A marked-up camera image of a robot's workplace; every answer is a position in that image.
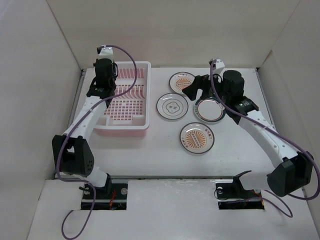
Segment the orange sunburst plate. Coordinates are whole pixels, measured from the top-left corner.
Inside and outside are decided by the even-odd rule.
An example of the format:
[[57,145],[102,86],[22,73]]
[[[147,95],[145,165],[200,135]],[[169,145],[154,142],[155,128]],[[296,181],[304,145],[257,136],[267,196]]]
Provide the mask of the orange sunburst plate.
[[207,125],[200,122],[191,122],[180,130],[179,141],[189,153],[202,155],[213,148],[215,135]]
[[169,79],[170,89],[177,94],[183,95],[183,89],[190,86],[195,79],[192,73],[180,71],[174,73]]

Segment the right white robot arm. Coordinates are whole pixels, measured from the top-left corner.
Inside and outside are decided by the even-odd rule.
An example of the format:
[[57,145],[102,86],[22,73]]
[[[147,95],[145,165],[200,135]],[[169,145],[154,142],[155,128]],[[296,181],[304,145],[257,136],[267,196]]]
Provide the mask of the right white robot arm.
[[198,90],[201,99],[217,99],[226,114],[244,129],[263,149],[274,169],[272,172],[254,173],[246,170],[235,175],[231,183],[219,183],[224,197],[241,198],[251,190],[269,190],[276,196],[291,196],[292,193],[311,181],[312,171],[320,172],[311,154],[291,140],[280,136],[267,121],[258,106],[244,95],[245,80],[236,70],[227,70],[223,75],[197,75],[192,84],[182,92],[195,101]]

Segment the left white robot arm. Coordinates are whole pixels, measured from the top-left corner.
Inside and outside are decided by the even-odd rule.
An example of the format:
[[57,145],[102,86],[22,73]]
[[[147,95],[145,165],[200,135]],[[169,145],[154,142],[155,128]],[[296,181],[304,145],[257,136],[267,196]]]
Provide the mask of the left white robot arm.
[[111,195],[109,175],[95,166],[95,159],[88,144],[93,129],[109,107],[116,90],[118,67],[108,58],[97,59],[95,77],[86,94],[85,102],[70,127],[52,139],[56,173],[76,176],[91,183],[94,192],[102,199]]

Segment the pink white dish rack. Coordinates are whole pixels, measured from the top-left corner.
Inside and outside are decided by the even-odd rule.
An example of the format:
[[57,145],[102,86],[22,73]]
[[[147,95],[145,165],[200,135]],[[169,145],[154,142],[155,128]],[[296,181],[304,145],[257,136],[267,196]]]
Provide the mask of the pink white dish rack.
[[150,126],[151,63],[117,62],[115,94],[109,107],[99,118],[94,131],[107,137],[144,137]]

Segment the green red rimmed plate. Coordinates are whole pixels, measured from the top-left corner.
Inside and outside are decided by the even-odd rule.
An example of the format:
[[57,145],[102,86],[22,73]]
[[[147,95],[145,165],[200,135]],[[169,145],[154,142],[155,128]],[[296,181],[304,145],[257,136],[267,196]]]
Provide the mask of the green red rimmed plate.
[[221,121],[226,115],[224,106],[215,97],[199,98],[193,110],[198,119],[210,124]]

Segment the white plate quatrefoil motif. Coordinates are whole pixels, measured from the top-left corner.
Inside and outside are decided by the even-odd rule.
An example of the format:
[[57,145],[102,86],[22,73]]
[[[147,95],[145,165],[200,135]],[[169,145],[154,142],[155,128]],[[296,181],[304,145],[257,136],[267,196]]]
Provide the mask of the white plate quatrefoil motif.
[[167,120],[179,120],[183,118],[188,110],[187,100],[178,93],[166,93],[156,103],[157,112]]

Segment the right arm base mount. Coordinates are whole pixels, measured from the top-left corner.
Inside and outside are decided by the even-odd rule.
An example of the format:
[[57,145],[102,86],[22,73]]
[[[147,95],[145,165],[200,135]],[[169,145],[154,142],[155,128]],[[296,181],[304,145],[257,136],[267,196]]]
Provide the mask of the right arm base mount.
[[214,196],[219,210],[264,210],[261,193],[253,189],[245,190],[240,177],[250,171],[241,172],[232,179],[218,179],[215,182]]

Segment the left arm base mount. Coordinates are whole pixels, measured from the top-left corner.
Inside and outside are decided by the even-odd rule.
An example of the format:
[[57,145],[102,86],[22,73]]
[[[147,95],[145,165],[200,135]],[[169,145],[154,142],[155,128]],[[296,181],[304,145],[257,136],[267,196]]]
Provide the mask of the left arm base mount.
[[[94,191],[88,183],[79,187],[82,191],[81,210],[90,210],[94,200]],[[96,198],[93,210],[124,211],[127,209],[128,180],[108,179],[105,187],[95,187]]]

